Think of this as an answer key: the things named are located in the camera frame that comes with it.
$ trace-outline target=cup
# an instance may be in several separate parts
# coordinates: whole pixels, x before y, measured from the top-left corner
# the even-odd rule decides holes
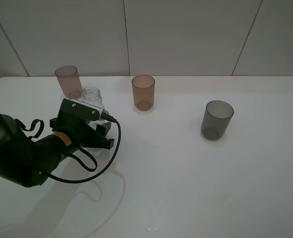
[[[207,103],[202,122],[201,132],[207,140],[220,139],[234,115],[231,105],[223,101],[211,101]]]
[[[148,111],[154,104],[155,79],[149,75],[139,75],[132,79],[133,100],[140,111]]]
[[[56,69],[55,75],[67,98],[77,99],[81,97],[82,86],[75,66],[66,65],[60,67]]]

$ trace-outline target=clear glass bottle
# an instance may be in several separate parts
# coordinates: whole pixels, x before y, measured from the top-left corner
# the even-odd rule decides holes
[[[94,105],[96,107],[100,107],[105,109],[105,107],[102,104],[102,97],[100,95],[100,90],[96,87],[87,87],[84,88],[82,91],[82,101],[84,103],[88,103],[91,105]],[[104,120],[96,120],[96,121],[92,121],[89,125],[96,129],[97,124],[104,124],[105,121]]]

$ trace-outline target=white tabletop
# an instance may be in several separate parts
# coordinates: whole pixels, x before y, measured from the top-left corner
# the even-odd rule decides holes
[[[155,77],[145,113],[131,79],[81,78],[122,126],[112,168],[83,184],[24,188],[0,177],[1,238],[293,238],[293,77]],[[44,120],[42,137],[62,98],[54,77],[0,79],[0,112],[27,126]],[[235,111],[217,142],[200,134],[211,100]],[[113,149],[93,153],[101,168]],[[90,176],[71,159],[53,174]]]

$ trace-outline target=robotic arm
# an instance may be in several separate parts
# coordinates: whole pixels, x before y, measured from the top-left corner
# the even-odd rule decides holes
[[[88,125],[90,121],[99,119],[109,122],[97,125],[96,130]],[[59,162],[67,157],[76,159],[86,170],[95,171],[96,168],[90,169],[73,153],[80,150],[89,156],[97,167],[95,158],[82,147],[111,149],[114,139],[105,137],[111,128],[111,122],[117,124],[119,136],[114,154],[105,168],[82,180],[67,180],[51,174]],[[39,131],[36,135],[27,137],[22,130],[32,131],[37,123],[40,123]],[[105,172],[118,152],[120,124],[99,107],[64,99],[57,118],[50,120],[50,127],[54,133],[34,142],[31,139],[38,138],[44,129],[43,121],[34,120],[31,129],[27,130],[18,119],[0,114],[0,177],[24,187],[42,185],[48,177],[67,183],[86,182]]]

